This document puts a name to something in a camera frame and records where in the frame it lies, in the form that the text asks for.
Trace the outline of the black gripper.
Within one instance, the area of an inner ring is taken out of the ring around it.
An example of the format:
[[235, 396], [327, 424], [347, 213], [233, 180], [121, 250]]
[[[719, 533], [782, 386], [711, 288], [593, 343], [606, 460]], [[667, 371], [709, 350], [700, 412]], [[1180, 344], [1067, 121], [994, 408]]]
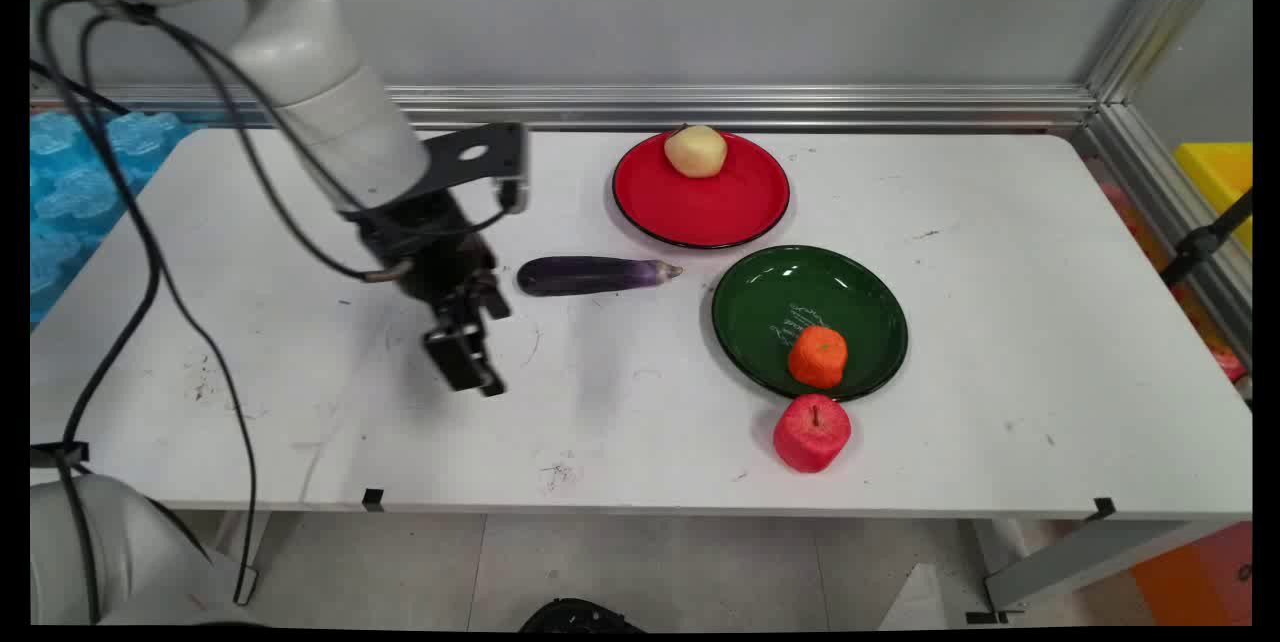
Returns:
[[481, 320], [481, 311], [493, 320], [511, 315], [495, 278], [495, 254], [483, 237], [500, 214], [470, 223], [452, 192], [435, 191], [367, 214], [347, 212], [346, 221], [356, 224], [361, 244], [384, 267], [410, 263], [396, 285], [411, 299], [434, 311], [462, 301], [463, 322], [438, 324], [422, 336], [422, 349], [451, 390], [503, 395], [507, 386], [489, 359]]

